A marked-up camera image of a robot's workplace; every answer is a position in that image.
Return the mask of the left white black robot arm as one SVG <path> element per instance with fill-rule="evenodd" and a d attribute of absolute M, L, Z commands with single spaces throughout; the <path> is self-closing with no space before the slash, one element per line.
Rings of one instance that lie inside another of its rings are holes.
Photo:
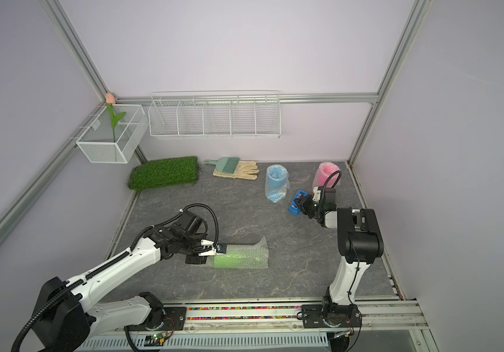
<path fill-rule="evenodd" d="M 164 329 L 171 337 L 175 321 L 164 304 L 150 292 L 117 302 L 102 303 L 113 289 L 151 265 L 181 254 L 192 265 L 225 255 L 226 246 L 215 236 L 208 240 L 206 220 L 193 213 L 192 206 L 173 218 L 144 228 L 132 244 L 102 264 L 61 280 L 55 277 L 41 288 L 29 321 L 17 334 L 11 349 L 19 351 L 30 331 L 45 351 L 75 351 L 84 341 L 122 328 Z"/>

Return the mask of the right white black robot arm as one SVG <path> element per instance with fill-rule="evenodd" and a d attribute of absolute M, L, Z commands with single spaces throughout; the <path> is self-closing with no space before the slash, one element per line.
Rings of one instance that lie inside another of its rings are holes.
<path fill-rule="evenodd" d="M 298 191 L 295 206 L 322 227 L 335 230 L 340 263 L 334 281 L 320 304 L 305 304 L 297 314 L 307 329 L 346 329 L 362 326 L 363 316 L 355 303 L 355 293 L 365 271 L 384 252 L 384 244 L 374 210 L 339 208 L 336 191 L 313 194 Z"/>

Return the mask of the blue tape dispenser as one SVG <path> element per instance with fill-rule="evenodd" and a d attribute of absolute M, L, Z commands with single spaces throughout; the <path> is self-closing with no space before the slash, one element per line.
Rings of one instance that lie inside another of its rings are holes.
<path fill-rule="evenodd" d="M 291 201 L 291 205 L 289 206 L 288 208 L 288 211 L 293 214 L 293 215 L 299 215 L 299 214 L 303 214 L 303 209 L 302 209 L 302 206 L 299 205 L 299 201 L 304 197 L 306 196 L 308 193 L 303 191 L 303 190 L 299 190 L 296 192 L 296 194 L 294 195 L 294 198 L 293 198 L 293 201 Z"/>

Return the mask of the bubble wrap sheet stack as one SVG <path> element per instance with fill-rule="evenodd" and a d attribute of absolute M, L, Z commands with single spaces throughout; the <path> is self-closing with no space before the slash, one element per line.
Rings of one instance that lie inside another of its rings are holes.
<path fill-rule="evenodd" d="M 206 268 L 268 269 L 269 249 L 263 237 L 255 244 L 227 244 L 225 253 L 208 257 Z"/>

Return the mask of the green plastic wine glass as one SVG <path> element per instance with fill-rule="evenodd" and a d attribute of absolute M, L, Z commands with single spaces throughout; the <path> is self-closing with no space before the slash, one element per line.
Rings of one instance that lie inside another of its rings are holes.
<path fill-rule="evenodd" d="M 228 247 L 225 255 L 215 257 L 214 268 L 266 269 L 268 255 L 263 249 Z"/>

